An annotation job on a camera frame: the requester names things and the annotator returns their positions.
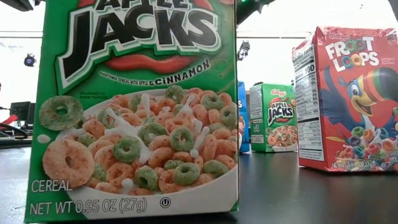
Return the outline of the Rice Krispies cereal box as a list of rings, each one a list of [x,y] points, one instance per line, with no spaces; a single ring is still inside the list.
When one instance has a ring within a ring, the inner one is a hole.
[[[239,147],[239,152],[249,152],[250,151],[250,132],[249,132],[249,121],[247,112],[247,100],[246,100],[246,89],[244,82],[238,81],[238,109],[239,109],[239,133],[241,135],[241,145]]]

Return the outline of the Apple Jacks cereal box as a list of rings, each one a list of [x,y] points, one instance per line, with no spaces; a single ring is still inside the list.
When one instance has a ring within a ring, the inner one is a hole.
[[[298,149],[292,85],[260,83],[250,87],[249,112],[252,151],[275,153]]]
[[[236,211],[236,0],[45,7],[25,222]]]

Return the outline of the Froot Loops cereal box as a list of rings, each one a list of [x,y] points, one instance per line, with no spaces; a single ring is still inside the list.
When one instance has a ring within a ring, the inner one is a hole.
[[[292,61],[299,164],[398,173],[398,30],[317,27]]]

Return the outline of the black partition panel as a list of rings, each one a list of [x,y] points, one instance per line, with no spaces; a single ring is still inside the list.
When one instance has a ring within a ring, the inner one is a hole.
[[[30,101],[13,102],[10,107],[10,115],[16,115],[18,121],[24,121],[27,125],[33,125],[35,103]]]

